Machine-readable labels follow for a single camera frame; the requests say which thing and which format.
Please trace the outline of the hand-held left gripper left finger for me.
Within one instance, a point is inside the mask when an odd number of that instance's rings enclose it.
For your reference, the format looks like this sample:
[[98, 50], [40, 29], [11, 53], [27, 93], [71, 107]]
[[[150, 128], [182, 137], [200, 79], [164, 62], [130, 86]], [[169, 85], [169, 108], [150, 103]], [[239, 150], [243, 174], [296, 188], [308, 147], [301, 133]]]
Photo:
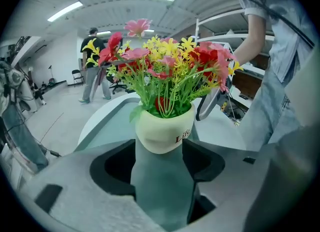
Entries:
[[132, 139], [76, 151], [35, 175], [21, 194], [59, 231], [162, 231], [136, 203], [135, 160]]

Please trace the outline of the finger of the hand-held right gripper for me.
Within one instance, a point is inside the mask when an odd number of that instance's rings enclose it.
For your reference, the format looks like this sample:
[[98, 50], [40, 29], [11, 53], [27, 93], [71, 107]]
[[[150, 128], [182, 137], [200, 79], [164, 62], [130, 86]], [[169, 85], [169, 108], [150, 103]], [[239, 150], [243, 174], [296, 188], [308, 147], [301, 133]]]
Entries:
[[216, 105], [219, 107], [223, 105], [227, 97], [227, 91], [221, 92], [220, 88], [211, 89], [207, 95], [201, 98], [196, 111], [196, 121], [206, 119]]
[[[114, 76], [116, 72], [120, 70], [120, 65], [127, 65], [131, 60], [115, 60], [103, 62], [102, 65], [98, 68], [96, 79], [94, 84], [92, 85], [91, 92], [91, 100], [93, 101], [96, 95], [96, 91], [98, 87], [104, 83], [104, 81], [108, 81], [108, 91], [110, 94], [115, 94], [117, 89], [122, 89], [126, 93], [132, 93], [133, 90], [130, 90], [122, 81], [122, 79], [118, 79], [114, 81]], [[115, 66], [115, 72], [111, 72], [111, 75], [107, 75], [107, 69], [111, 66]]]

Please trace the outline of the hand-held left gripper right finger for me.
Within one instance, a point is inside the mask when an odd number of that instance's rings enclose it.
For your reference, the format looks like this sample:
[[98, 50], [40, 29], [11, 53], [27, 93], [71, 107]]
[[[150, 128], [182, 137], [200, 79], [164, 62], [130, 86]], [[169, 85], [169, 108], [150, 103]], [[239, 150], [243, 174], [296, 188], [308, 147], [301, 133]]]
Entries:
[[271, 150], [238, 150], [185, 139], [182, 154], [195, 182], [188, 225], [243, 226], [262, 186]]

